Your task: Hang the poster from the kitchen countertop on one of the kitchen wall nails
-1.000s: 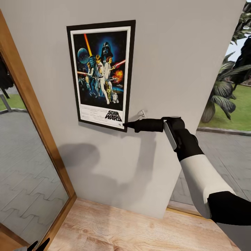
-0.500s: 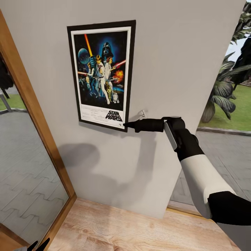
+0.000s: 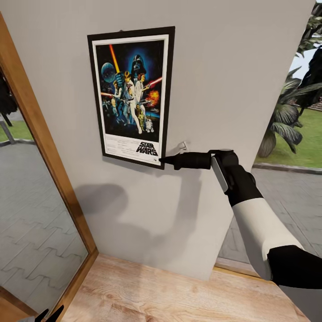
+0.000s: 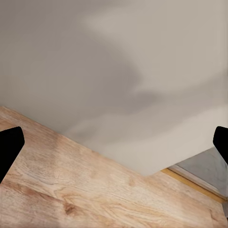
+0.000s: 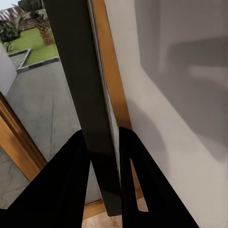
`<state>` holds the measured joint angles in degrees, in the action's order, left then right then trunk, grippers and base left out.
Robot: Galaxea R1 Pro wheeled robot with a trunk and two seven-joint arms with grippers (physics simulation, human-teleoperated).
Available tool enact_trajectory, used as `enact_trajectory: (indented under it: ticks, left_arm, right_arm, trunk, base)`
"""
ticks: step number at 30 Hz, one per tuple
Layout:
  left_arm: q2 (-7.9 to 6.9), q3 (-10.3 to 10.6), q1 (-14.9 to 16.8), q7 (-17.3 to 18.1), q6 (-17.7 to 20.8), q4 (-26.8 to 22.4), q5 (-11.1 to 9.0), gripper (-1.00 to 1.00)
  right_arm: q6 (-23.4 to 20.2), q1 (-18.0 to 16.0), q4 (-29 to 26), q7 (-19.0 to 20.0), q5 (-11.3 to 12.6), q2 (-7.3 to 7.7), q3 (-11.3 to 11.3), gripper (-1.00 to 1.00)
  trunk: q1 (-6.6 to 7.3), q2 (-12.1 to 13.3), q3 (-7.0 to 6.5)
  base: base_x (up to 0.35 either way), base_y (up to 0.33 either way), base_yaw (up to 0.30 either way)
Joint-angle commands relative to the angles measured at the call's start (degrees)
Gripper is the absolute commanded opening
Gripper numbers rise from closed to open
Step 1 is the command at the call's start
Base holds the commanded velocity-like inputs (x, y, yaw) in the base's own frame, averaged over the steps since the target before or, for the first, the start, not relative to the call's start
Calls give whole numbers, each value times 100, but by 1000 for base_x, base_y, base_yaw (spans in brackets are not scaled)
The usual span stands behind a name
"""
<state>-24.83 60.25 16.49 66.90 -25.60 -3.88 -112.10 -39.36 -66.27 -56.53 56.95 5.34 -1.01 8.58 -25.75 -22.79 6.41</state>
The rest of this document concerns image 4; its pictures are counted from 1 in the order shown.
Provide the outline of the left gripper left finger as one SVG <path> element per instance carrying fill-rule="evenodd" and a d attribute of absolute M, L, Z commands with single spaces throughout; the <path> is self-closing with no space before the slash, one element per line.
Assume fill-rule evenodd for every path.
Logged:
<path fill-rule="evenodd" d="M 25 138 L 20 126 L 0 131 L 0 183 L 24 144 Z"/>

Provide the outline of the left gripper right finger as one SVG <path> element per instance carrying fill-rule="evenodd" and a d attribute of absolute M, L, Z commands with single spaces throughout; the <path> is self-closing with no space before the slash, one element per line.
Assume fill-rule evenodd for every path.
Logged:
<path fill-rule="evenodd" d="M 228 165 L 228 128 L 217 126 L 214 133 L 213 144 Z"/>

